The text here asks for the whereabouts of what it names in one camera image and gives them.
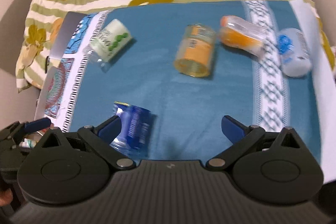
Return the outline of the person's left hand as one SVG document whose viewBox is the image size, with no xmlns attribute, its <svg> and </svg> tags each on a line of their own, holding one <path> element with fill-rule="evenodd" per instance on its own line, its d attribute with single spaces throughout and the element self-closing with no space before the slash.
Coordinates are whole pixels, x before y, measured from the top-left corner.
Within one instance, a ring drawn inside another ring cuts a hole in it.
<svg viewBox="0 0 336 224">
<path fill-rule="evenodd" d="M 0 207 L 9 205 L 13 201 L 13 193 L 10 188 L 0 190 Z"/>
</svg>

